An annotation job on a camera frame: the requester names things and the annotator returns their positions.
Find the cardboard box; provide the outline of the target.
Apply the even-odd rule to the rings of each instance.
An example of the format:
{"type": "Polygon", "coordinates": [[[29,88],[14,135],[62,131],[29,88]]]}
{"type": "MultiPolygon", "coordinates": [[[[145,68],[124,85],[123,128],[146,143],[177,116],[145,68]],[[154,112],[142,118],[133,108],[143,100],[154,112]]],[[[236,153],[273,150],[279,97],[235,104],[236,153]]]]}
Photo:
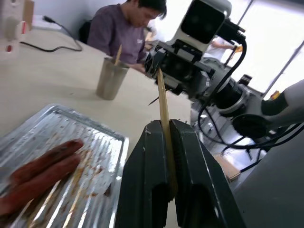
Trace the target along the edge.
{"type": "Polygon", "coordinates": [[[34,16],[34,1],[25,0],[23,9],[23,20],[26,22],[29,30],[32,29],[32,21],[34,16]]]}

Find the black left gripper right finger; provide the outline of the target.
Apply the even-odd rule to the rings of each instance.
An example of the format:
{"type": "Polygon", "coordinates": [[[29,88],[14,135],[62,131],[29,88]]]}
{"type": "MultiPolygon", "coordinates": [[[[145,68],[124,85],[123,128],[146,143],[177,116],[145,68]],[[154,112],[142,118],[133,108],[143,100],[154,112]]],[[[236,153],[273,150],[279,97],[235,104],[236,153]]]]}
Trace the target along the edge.
{"type": "Polygon", "coordinates": [[[178,193],[177,222],[181,228],[245,228],[225,174],[199,140],[195,130],[170,121],[178,193]]]}

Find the wooden skewer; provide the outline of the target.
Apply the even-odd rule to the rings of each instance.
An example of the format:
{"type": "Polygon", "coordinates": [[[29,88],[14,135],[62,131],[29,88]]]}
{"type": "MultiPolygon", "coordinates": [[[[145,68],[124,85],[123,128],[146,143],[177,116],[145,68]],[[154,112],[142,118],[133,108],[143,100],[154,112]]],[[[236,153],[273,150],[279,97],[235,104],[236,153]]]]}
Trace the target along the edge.
{"type": "Polygon", "coordinates": [[[121,52],[122,52],[122,45],[120,45],[119,48],[118,48],[116,59],[115,59],[115,62],[114,62],[115,66],[117,66],[119,61],[120,61],[121,52]]]}
{"type": "Polygon", "coordinates": [[[159,92],[161,126],[163,129],[163,134],[166,143],[166,150],[167,150],[167,163],[169,170],[169,186],[170,186],[169,200],[172,201],[177,195],[178,184],[176,178],[174,152],[173,152],[172,140],[171,140],[170,118],[168,111],[166,89],[164,84],[164,77],[162,74],[162,70],[160,68],[158,69],[157,72],[157,83],[158,83],[158,92],[159,92]]]}

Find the metal cup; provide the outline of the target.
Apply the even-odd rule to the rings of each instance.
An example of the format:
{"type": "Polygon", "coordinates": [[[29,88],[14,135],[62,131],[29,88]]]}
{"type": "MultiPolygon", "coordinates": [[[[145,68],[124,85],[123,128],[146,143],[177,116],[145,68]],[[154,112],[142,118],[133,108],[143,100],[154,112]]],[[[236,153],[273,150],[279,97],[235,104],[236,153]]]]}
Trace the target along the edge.
{"type": "Polygon", "coordinates": [[[119,61],[115,65],[115,60],[105,57],[100,77],[98,80],[96,95],[104,100],[114,100],[123,83],[129,67],[119,61]]]}

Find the red-brown sausage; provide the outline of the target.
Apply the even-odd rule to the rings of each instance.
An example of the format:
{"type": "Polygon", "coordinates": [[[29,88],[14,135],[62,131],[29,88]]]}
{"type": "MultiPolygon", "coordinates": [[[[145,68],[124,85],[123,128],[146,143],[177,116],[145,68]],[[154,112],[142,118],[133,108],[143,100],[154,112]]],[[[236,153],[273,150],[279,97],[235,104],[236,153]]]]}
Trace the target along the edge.
{"type": "Polygon", "coordinates": [[[12,214],[32,199],[41,196],[47,189],[74,172],[80,161],[80,155],[73,154],[31,180],[13,188],[7,195],[0,198],[0,216],[12,214]]]}
{"type": "Polygon", "coordinates": [[[29,181],[53,164],[77,152],[83,145],[81,139],[74,139],[54,147],[40,157],[16,169],[9,177],[10,184],[18,186],[29,181]]]}

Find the person in white shirt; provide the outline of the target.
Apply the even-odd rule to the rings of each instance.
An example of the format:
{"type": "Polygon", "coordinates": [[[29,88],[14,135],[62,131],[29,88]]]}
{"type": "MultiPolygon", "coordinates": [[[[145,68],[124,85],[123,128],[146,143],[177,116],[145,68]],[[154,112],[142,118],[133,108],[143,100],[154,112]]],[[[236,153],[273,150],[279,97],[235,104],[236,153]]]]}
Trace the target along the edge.
{"type": "Polygon", "coordinates": [[[221,40],[218,40],[218,39],[214,39],[211,42],[211,49],[212,50],[214,50],[214,49],[224,49],[224,50],[230,49],[230,50],[233,50],[235,48],[238,48],[238,46],[222,43],[221,40]]]}

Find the person in purple shirt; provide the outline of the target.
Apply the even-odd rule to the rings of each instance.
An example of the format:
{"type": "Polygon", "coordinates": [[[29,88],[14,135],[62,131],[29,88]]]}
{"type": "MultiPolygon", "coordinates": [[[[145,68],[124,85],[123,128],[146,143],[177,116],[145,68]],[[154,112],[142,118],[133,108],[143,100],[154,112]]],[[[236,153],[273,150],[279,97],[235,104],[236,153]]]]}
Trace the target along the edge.
{"type": "Polygon", "coordinates": [[[126,0],[123,4],[100,8],[94,15],[87,45],[116,57],[122,48],[120,60],[144,73],[144,29],[151,20],[167,14],[166,0],[126,0]]]}

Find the grey robot torso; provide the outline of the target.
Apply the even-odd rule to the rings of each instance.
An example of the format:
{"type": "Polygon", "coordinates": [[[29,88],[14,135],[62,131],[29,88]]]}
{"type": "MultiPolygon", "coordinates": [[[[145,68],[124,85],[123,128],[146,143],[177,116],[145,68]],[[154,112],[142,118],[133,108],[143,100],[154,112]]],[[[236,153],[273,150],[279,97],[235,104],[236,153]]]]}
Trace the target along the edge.
{"type": "Polygon", "coordinates": [[[247,228],[304,228],[304,130],[272,148],[233,193],[247,228]]]}

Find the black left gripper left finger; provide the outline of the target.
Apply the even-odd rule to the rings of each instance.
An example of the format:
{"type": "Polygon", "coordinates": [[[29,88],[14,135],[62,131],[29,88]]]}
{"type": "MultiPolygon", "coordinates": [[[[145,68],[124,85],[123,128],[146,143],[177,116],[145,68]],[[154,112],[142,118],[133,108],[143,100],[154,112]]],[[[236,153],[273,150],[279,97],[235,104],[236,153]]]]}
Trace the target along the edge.
{"type": "Polygon", "coordinates": [[[144,127],[122,176],[115,228],[164,228],[169,203],[169,169],[158,120],[144,127]]]}

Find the silver foil tray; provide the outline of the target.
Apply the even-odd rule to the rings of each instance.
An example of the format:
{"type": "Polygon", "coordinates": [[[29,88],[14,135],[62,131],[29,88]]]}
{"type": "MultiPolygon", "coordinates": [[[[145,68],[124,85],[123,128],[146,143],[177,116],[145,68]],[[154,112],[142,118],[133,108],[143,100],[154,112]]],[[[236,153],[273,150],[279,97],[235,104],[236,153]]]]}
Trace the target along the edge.
{"type": "Polygon", "coordinates": [[[0,137],[0,197],[10,190],[12,172],[72,139],[84,143],[76,171],[0,217],[0,228],[114,228],[129,139],[62,105],[47,105],[0,137]]]}

